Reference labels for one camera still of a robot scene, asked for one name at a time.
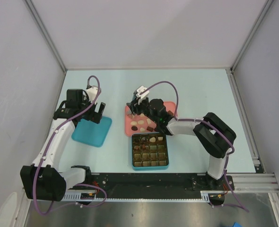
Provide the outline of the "pink tray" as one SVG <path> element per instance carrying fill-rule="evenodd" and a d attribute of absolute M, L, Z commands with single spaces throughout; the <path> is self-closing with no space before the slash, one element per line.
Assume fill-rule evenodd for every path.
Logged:
<path fill-rule="evenodd" d="M 147 127 L 152 127 L 153 129 L 156 128 L 156 124 L 152 121 L 151 124 L 148 124 L 147 123 L 147 118 L 144 114 L 141 114 L 141 115 L 135 115 L 134 119 L 130 119 L 127 115 L 126 115 L 126 112 L 129 110 L 129 108 L 127 106 L 125 106 L 125 119 L 124 119 L 124 123 L 125 123 L 125 134 L 126 136 L 130 137 L 132 136 L 133 134 L 135 133 L 148 133 L 150 131 L 147 130 Z M 138 124 L 138 121 L 139 120 L 143 120 L 144 121 L 144 124 Z M 131 122 L 132 121 L 136 121 L 137 122 L 137 125 L 135 125 L 138 130 L 137 131 L 133 131 L 131 128 L 132 126 L 134 125 L 131 125 Z"/>

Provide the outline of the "teal chocolate box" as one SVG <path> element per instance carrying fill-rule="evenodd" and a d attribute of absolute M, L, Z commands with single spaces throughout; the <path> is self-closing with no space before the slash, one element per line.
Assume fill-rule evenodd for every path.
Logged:
<path fill-rule="evenodd" d="M 150 138 L 155 137 L 156 142 L 150 142 Z M 142 138 L 147 138 L 147 142 L 142 142 Z M 135 139 L 140 139 L 140 143 L 135 143 Z M 165 170 L 169 167 L 169 155 L 166 135 L 161 133 L 139 133 L 131 136 L 131 166 L 135 171 L 155 171 Z"/>

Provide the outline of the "metal tongs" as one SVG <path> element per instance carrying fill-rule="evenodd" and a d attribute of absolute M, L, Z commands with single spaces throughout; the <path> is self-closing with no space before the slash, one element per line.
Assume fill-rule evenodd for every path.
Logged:
<path fill-rule="evenodd" d="M 126 112 L 126 115 L 130 118 L 130 119 L 134 119 L 135 115 L 133 114 L 133 112 L 131 110 L 128 110 Z"/>

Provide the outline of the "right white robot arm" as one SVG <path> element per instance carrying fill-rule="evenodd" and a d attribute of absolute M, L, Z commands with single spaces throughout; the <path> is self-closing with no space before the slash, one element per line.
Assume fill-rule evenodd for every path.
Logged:
<path fill-rule="evenodd" d="M 156 124 L 157 132 L 168 136 L 191 135 L 198 138 L 209 154 L 206 184 L 212 190 L 223 185 L 228 155 L 234 152 L 236 133 L 216 114 L 209 112 L 203 118 L 177 118 L 170 114 L 162 99 L 138 98 L 126 104 L 132 115 L 143 114 Z"/>

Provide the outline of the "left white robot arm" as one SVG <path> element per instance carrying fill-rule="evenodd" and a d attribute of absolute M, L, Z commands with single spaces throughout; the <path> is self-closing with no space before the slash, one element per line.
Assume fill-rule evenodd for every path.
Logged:
<path fill-rule="evenodd" d="M 101 92 L 96 86 L 83 89 L 68 89 L 53 115 L 52 126 L 39 155 L 29 166 L 20 171 L 27 198 L 44 201 L 61 201 L 66 191 L 75 185 L 82 189 L 93 183 L 88 166 L 72 166 L 59 172 L 59 163 L 66 144 L 81 120 L 99 124 L 105 108 L 101 103 L 96 112 L 96 95 Z"/>

